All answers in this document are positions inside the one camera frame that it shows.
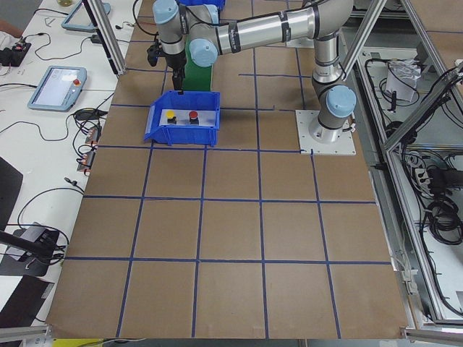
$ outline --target white desk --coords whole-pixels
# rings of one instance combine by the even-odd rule
[[[112,26],[120,25],[124,21],[133,22],[132,1],[106,0],[111,4],[109,19]],[[60,7],[56,0],[43,0],[40,8],[55,9],[68,12],[72,7]],[[55,18],[47,26],[45,18]],[[35,33],[48,33],[51,36],[51,45],[39,51],[43,58],[52,56],[67,56],[78,52],[82,39],[91,36],[91,33],[79,33],[67,31],[61,28],[64,16],[53,12],[37,12],[24,32],[24,36]],[[133,29],[124,26],[121,30],[114,30],[120,40],[130,40]],[[66,134],[65,119],[80,108],[96,107],[114,91],[117,78],[113,75],[111,67],[101,45],[94,45],[87,40],[83,44],[82,53],[64,60],[41,61],[34,50],[48,42],[46,35],[34,36],[27,41],[33,45],[27,53],[20,67],[12,68],[6,76],[0,77],[0,84],[18,82],[37,85],[50,65],[85,67],[88,80],[77,102],[69,112],[34,111],[27,108],[27,102],[33,94],[33,89],[28,87],[2,87],[0,89],[0,130],[16,121],[29,121],[39,124],[43,136],[47,139],[61,138]],[[119,44],[122,53],[127,52],[128,43]],[[111,103],[109,99],[101,109],[107,110]],[[72,140],[77,132],[72,118],[67,122],[69,136],[60,142],[45,142],[38,133],[38,129],[32,125],[18,124],[0,134],[0,156],[19,170],[23,176],[20,195],[14,207],[10,223],[16,223],[17,215],[22,207],[37,193],[55,187],[72,188],[64,181],[64,177],[76,180],[85,188],[87,177],[77,172],[76,154],[72,148]],[[79,134],[77,145],[84,143],[85,136]],[[62,230],[68,237],[72,235],[75,218],[79,210],[82,195],[69,190],[55,191],[45,194],[29,205],[21,218],[21,223],[27,224],[39,222]],[[8,227],[7,232],[12,233],[17,227]],[[59,237],[58,244],[65,244],[63,236]],[[6,246],[0,244],[0,252],[4,252]],[[43,277],[44,280],[56,283],[61,271],[60,265],[50,266]],[[3,307],[12,290],[19,282],[18,277],[0,277],[0,307]],[[38,317],[42,320],[48,314],[54,289],[42,306]]]

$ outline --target blue plastic tray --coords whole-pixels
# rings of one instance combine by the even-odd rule
[[[225,7],[225,0],[179,0],[180,4],[187,6],[194,5],[216,5],[218,9],[222,10]]]
[[[161,124],[163,110],[188,110],[199,113],[200,125]],[[201,111],[215,112],[213,125],[201,126]],[[153,139],[158,143],[173,144],[217,144],[217,131],[220,129],[220,93],[184,92],[175,90],[164,93],[151,104],[146,124],[145,140]]]

